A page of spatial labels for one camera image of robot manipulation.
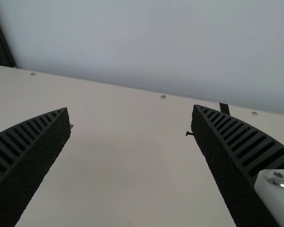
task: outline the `metal screw head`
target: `metal screw head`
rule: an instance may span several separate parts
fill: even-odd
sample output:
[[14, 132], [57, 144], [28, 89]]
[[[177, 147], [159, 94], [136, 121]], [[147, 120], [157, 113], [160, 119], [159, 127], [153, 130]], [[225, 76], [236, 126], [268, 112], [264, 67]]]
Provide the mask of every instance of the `metal screw head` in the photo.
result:
[[279, 188], [284, 188], [284, 174], [275, 170], [268, 170], [264, 173], [265, 179]]

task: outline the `wooden surface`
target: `wooden surface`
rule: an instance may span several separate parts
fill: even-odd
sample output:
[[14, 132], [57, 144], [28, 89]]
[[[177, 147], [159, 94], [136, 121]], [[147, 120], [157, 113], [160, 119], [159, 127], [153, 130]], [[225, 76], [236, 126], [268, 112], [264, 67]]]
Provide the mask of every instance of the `wooden surface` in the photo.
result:
[[[177, 96], [0, 67], [0, 131], [68, 107], [71, 138], [17, 227], [234, 227]], [[230, 106], [284, 143], [284, 116]]]

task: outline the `black ribbed pad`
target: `black ribbed pad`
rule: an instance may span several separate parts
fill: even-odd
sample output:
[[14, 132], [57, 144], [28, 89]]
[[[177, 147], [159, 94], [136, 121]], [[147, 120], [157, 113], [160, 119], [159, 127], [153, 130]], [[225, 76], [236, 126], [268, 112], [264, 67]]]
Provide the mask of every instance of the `black ribbed pad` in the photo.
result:
[[70, 134], [67, 108], [0, 133], [0, 227], [16, 225]]
[[263, 169], [284, 169], [284, 145], [219, 111], [195, 105], [191, 129], [238, 227], [278, 227], [254, 191]]

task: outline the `white wall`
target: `white wall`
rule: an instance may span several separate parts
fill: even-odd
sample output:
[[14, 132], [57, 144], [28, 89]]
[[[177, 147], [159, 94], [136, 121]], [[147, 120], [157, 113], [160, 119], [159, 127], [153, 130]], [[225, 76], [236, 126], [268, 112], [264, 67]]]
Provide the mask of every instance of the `white wall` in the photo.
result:
[[22, 69], [284, 113], [284, 0], [0, 0], [0, 23]]

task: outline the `black strap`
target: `black strap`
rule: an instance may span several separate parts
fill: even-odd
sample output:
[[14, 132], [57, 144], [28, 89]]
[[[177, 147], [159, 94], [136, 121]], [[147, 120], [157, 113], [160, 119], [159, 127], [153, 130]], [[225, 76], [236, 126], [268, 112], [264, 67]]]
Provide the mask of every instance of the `black strap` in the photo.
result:
[[228, 115], [231, 114], [231, 113], [229, 112], [229, 107], [228, 107], [227, 104], [220, 103], [220, 109], [221, 109], [221, 112], [224, 113], [224, 114], [228, 114]]

